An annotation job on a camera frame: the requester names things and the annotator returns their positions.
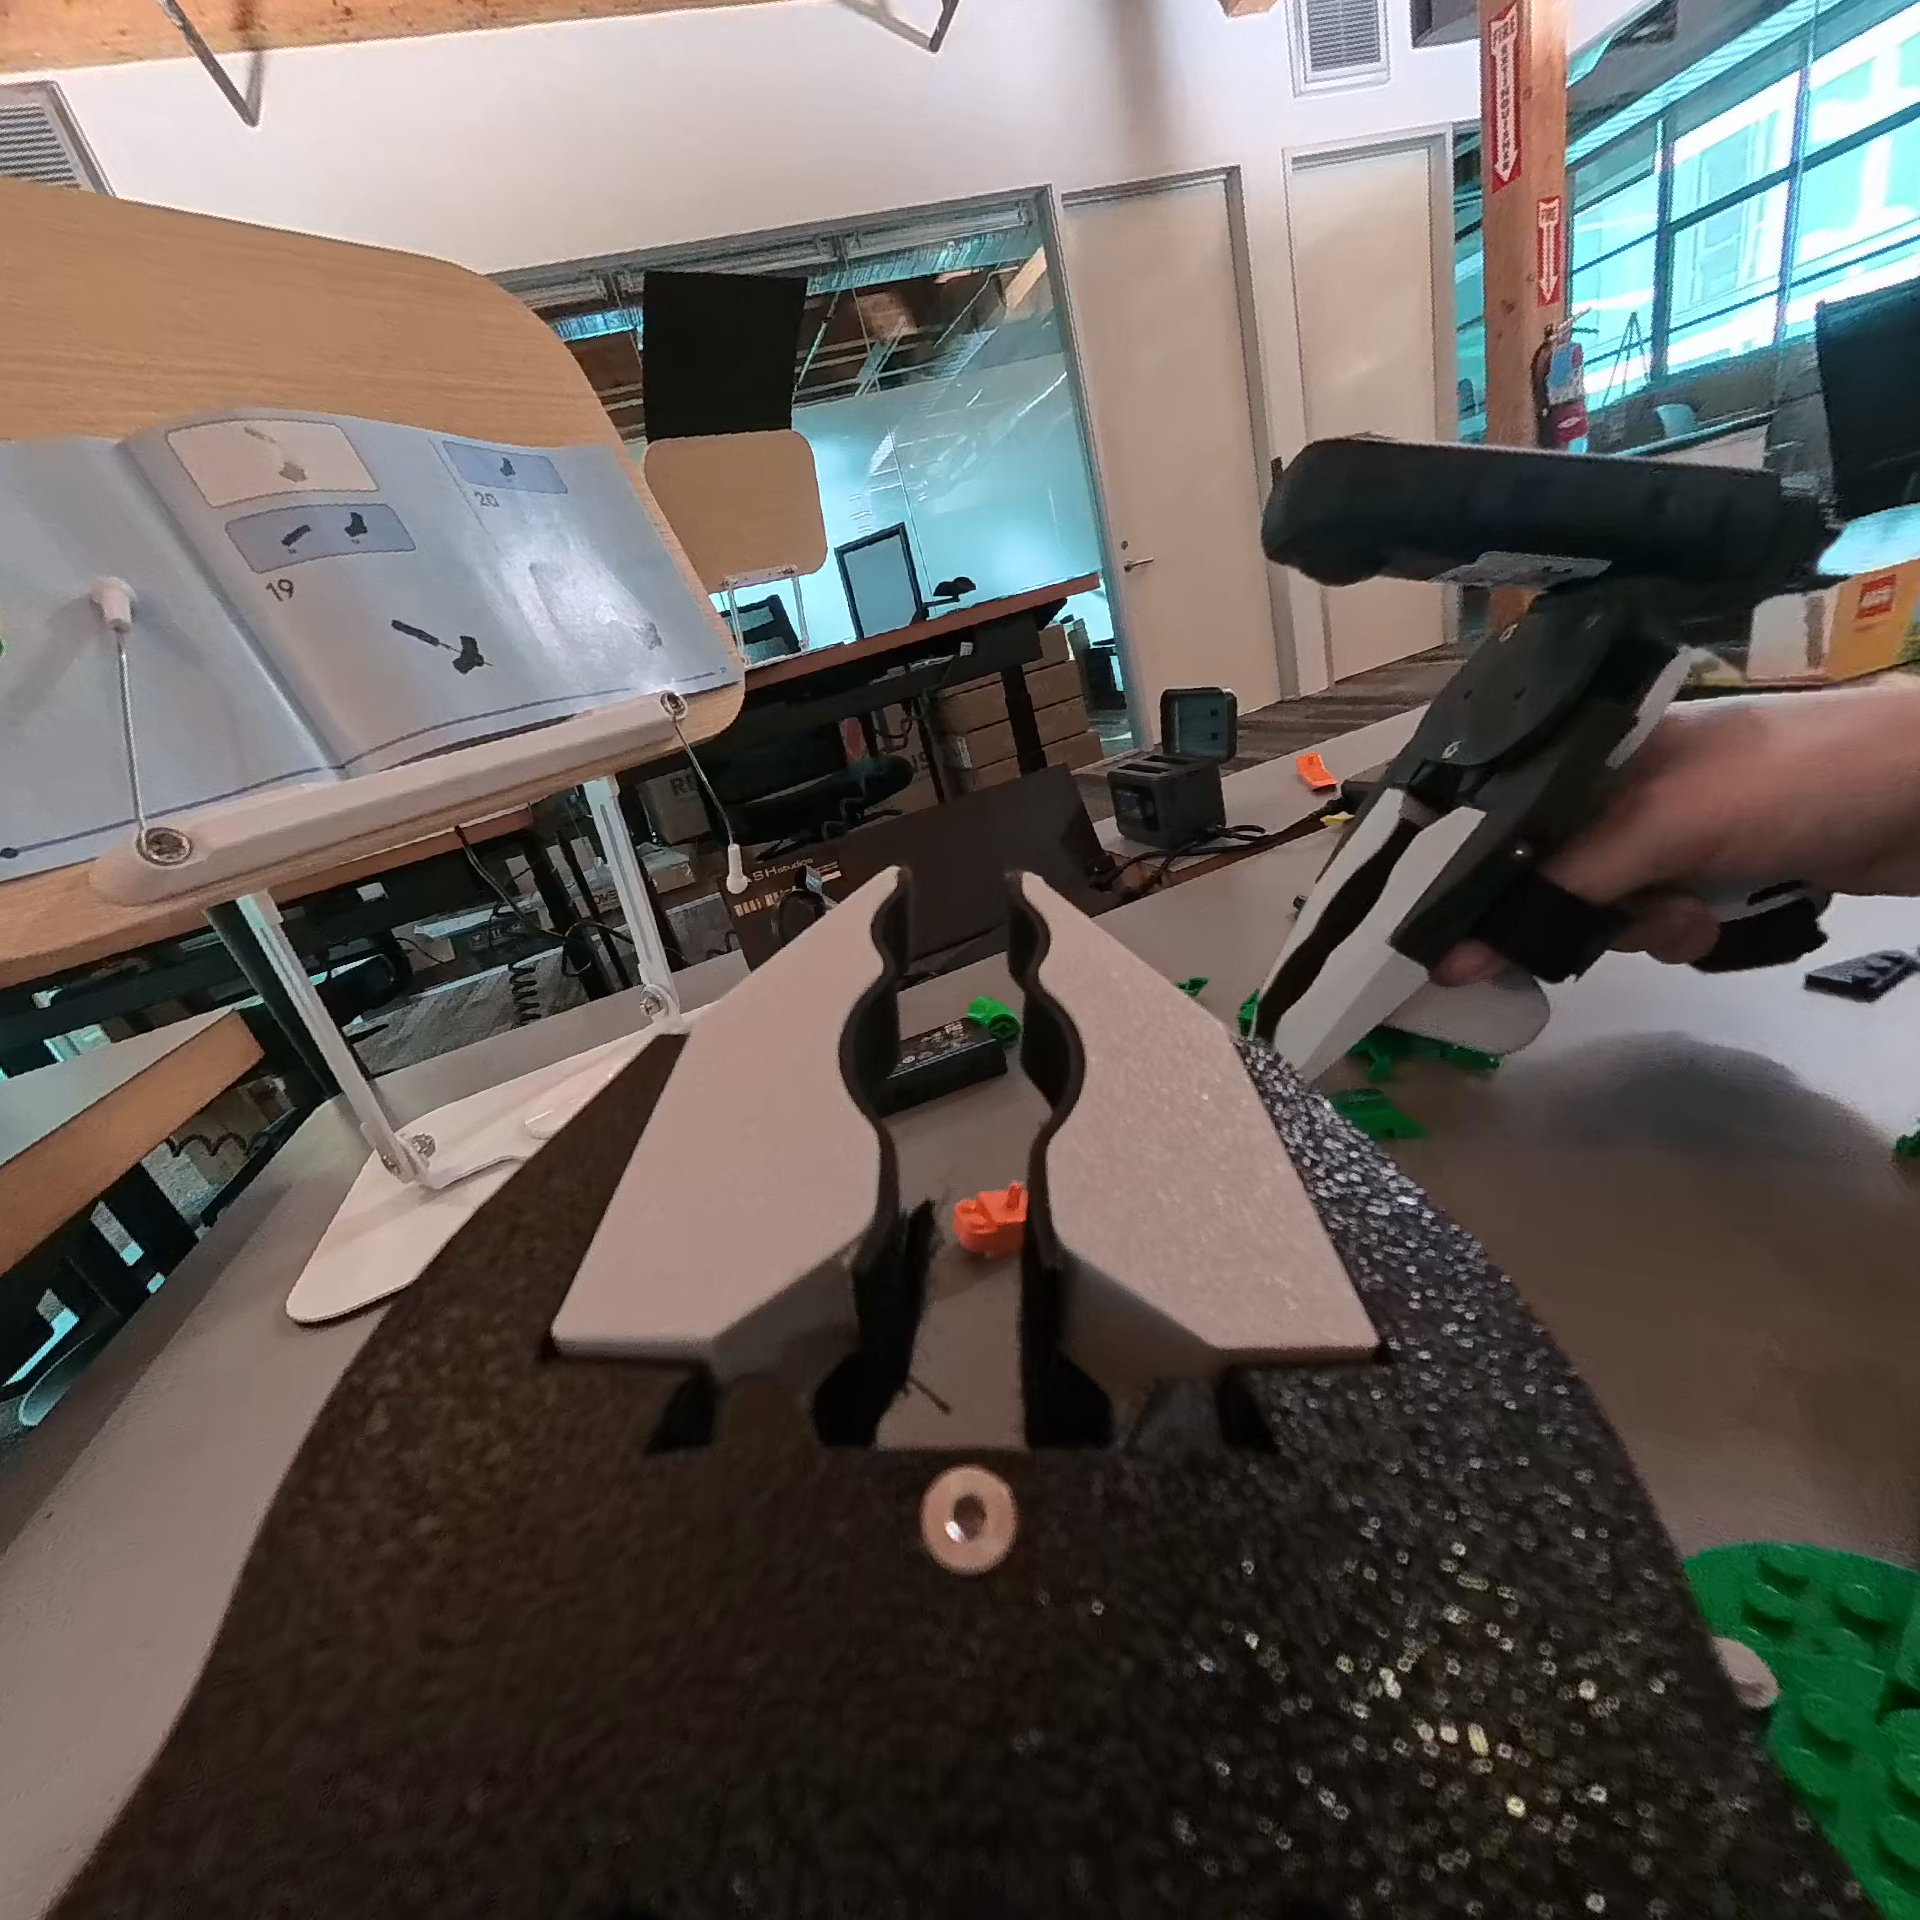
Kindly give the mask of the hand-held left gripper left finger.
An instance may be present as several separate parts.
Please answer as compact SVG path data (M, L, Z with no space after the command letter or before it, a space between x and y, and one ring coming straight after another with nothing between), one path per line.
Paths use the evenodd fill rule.
M692 1018L550 1324L558 1354L717 1382L840 1357L902 1376L916 1226L880 1096L910 904L910 869L882 869Z

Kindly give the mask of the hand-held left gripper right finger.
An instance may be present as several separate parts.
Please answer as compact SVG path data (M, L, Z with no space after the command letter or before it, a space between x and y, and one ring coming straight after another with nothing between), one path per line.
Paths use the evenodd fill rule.
M1027 1390L1370 1359L1380 1335L1232 1030L1045 878L1005 879Z

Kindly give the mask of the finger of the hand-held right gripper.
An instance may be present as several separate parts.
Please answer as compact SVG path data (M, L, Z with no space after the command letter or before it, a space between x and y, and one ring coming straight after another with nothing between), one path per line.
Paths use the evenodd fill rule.
M1384 784L1344 829L1315 879L1292 932L1254 1000L1253 1036L1272 1048L1296 1048L1284 1022L1379 902L1409 848L1409 792Z
M1449 808L1418 823L1379 902L1341 941L1290 1018L1290 1068L1313 1082L1380 1024L1504 1059L1521 1048L1521 975L1507 971L1467 989L1436 989L1434 970L1464 941L1481 901L1466 884L1485 879L1497 831L1484 808Z

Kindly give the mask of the pile of green bricks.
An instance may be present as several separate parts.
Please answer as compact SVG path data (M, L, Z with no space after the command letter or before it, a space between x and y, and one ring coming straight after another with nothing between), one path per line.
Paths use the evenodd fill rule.
M1385 1024L1357 1040L1349 1048L1347 1060L1357 1066L1361 1079L1354 1086L1336 1086L1331 1093L1324 1093L1324 1100L1344 1122L1377 1142L1425 1138L1425 1127L1406 1115L1393 1094L1385 1093L1398 1068L1430 1062L1473 1075L1489 1075L1499 1068L1499 1059L1493 1052L1434 1040Z

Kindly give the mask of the green brick plant model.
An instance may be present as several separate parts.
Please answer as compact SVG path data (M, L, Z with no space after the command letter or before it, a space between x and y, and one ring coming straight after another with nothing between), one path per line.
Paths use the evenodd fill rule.
M1867 1900L1918 1916L1918 1573L1806 1543L1693 1552L1709 1632L1768 1670L1762 1742Z

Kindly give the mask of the person's right forearm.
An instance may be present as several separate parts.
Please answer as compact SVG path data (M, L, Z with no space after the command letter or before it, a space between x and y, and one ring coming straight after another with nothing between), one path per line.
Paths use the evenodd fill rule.
M1824 709L1837 796L1824 883L1856 896L1918 896L1918 688L1885 684Z

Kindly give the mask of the grey desk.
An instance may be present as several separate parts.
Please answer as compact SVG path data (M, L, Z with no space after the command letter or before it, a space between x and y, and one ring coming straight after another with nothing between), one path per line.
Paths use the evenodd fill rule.
M1872 1912L1666 1526L1915 1518L1915 1211L1836 1100L1549 1047L1434 1203L1265 1090L1385 1356L1249 1376L1249 1447L996 1459L953 1574L933 1451L542 1354L660 1079L376 1320L248 1564L210 1467L69 1499L120 1560L4 1602L4 1916Z

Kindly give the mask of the brown background desk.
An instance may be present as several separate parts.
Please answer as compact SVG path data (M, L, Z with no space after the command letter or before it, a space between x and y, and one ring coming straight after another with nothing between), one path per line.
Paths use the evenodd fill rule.
M1036 775L1045 762L1022 669L1040 659L1043 631L1067 602L1099 584L1101 575L1091 572L928 618L912 629L750 666L740 712L717 744L722 752L747 752L827 722L867 719L885 707L912 707L950 684L1004 675L1022 775Z

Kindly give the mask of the person's right hand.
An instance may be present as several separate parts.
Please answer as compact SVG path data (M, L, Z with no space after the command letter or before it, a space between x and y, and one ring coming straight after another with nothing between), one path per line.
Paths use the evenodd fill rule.
M1856 808L1842 763L1864 747L1875 778L1881 744L1876 704L1836 694L1672 711L1601 814L1547 856L1542 884L1619 918L1613 946L1697 964L1722 938L1712 893L1876 884L1861 874L1876 867L1881 816Z

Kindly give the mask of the black battery charger case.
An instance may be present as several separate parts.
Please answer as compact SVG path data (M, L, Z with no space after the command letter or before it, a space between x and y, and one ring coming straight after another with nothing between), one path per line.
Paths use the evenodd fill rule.
M1224 770L1236 742L1240 701L1230 688L1165 688L1160 742L1109 770L1120 842L1162 852L1211 846L1228 824Z

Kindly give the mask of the red fire extinguisher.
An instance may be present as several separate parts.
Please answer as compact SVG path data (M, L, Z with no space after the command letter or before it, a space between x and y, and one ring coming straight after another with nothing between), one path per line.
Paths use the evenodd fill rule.
M1529 395L1536 447L1573 453L1589 447L1584 352L1570 319L1560 319L1542 331L1529 362Z

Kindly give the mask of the stack of cardboard boxes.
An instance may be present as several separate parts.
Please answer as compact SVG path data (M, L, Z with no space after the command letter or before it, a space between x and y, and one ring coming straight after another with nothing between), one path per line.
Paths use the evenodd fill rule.
M1106 757L1092 726L1082 671L1088 631L1080 618L1057 620L1043 631L1040 659L1022 669L1030 707L1030 731L1045 765L1080 772ZM955 792L974 792L1020 779L1018 722L1009 707L1004 675L964 680L928 704L933 762Z

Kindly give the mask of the white door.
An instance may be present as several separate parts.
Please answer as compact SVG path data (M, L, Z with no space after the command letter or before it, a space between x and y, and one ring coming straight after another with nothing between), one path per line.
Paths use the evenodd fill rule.
M1259 554L1265 408L1234 170L1061 208L1072 350L1097 475L1105 590L1144 742L1162 694L1280 698Z
M1286 155L1304 439L1453 442L1449 123ZM1304 667L1326 684L1456 642L1458 587L1290 580Z

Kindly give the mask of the yellow toy brick box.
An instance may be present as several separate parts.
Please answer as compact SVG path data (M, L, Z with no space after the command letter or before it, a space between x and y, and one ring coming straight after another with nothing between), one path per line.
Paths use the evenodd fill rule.
M1918 669L1918 560L1836 587L1778 595L1752 614L1745 680L1811 688Z

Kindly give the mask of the black office chair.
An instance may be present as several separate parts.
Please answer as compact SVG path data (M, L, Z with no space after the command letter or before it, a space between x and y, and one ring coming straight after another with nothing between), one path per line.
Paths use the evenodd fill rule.
M916 782L901 754L755 765L750 758L707 768L712 804L742 848L811 848L892 819Z

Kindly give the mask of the black computer monitor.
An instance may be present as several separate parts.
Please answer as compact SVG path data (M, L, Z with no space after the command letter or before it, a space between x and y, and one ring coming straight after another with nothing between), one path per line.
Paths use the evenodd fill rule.
M912 629L928 618L905 520L832 548L858 640Z
M1918 279L1824 301L1816 362L1837 516L1918 501Z

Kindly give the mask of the office windows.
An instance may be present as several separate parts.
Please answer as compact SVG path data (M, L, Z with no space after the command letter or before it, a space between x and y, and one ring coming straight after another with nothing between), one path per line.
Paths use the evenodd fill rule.
M1918 4L1644 4L1568 72L1576 447L1827 470L1817 314L1918 272Z

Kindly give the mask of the instruction booklet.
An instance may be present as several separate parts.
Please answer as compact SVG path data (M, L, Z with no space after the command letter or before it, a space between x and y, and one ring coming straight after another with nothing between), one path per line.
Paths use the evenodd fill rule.
M396 768L544 778L742 684L604 445L248 412L6 442L3 499L4 879L110 854L164 899L488 792Z

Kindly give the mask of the black square panel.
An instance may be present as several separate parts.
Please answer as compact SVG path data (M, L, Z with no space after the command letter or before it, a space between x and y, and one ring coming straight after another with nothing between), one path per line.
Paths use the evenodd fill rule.
M649 443L789 429L809 280L649 270L640 406Z

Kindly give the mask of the wooden post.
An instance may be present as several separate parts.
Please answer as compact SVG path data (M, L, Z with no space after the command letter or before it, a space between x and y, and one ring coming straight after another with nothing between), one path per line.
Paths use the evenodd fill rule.
M1529 362L1545 328L1568 315L1534 301L1534 211L1540 197L1565 199L1568 238L1568 23L1570 3L1525 3L1523 170L1491 199L1481 191L1484 436L1534 445Z

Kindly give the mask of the wall air vent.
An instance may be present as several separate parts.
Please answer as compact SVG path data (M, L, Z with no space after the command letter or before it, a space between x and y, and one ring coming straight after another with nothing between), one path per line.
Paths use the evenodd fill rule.
M106 170L60 85L6 80L0 107L3 179L113 195Z
M1371 86L1390 77L1385 3L1293 3L1290 24L1296 92Z

